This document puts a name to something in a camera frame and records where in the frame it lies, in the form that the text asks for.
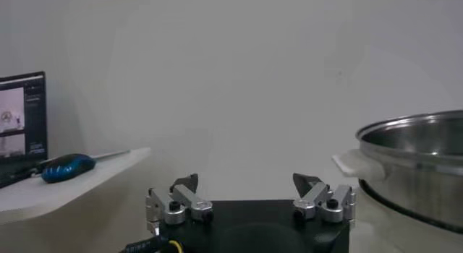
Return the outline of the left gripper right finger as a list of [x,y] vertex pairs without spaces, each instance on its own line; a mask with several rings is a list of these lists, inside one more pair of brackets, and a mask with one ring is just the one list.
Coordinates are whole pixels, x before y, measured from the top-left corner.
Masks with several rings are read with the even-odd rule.
[[297,226],[320,218],[326,224],[355,225],[356,193],[349,185],[331,186],[317,176],[293,173],[292,180],[299,197],[292,202],[293,219]]

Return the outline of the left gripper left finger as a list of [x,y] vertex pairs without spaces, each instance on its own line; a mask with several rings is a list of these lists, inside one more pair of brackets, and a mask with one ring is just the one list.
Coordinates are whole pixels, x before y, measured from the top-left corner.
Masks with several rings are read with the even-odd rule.
[[209,224],[213,221],[213,203],[197,196],[197,173],[178,178],[164,191],[149,188],[145,196],[147,230],[154,236],[161,233],[161,225],[180,226],[192,220]]

